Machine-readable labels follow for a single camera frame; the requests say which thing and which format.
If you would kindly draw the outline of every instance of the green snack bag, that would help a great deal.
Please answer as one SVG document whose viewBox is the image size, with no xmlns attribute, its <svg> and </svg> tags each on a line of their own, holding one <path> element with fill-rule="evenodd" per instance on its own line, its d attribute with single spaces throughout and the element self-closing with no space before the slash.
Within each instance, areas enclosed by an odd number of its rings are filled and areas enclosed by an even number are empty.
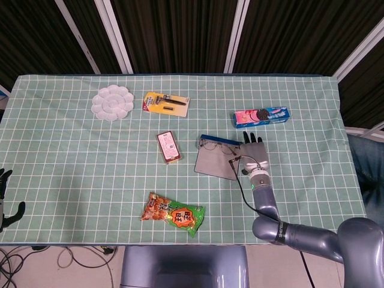
<svg viewBox="0 0 384 288">
<path fill-rule="evenodd" d="M 142 220 L 164 220 L 168 224 L 188 231 L 194 237 L 204 215 L 205 208 L 202 206 L 186 205 L 151 192 Z"/>
</svg>

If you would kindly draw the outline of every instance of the table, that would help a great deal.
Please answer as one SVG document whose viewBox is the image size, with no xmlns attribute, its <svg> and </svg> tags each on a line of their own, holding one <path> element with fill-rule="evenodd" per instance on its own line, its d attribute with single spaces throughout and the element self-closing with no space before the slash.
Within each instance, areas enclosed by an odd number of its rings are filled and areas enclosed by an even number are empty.
<svg viewBox="0 0 384 288">
<path fill-rule="evenodd" d="M 127 87 L 134 110 L 101 121 L 91 99 Z M 148 91 L 191 98 L 188 115 L 147 113 Z M 0 234 L 3 244 L 256 244 L 255 214 L 235 181 L 194 172 L 201 134 L 264 139 L 281 218 L 336 231 L 365 215 L 333 77 L 20 76 L 0 123 L 0 159 L 13 169 L 6 215 L 26 201 L 24 217 Z M 235 110 L 287 106 L 284 124 L 235 129 Z M 182 160 L 165 165 L 156 135 L 172 130 Z M 247 177 L 241 177 L 252 203 Z M 195 238 L 162 221 L 140 221 L 150 191 L 206 207 Z"/>
</svg>

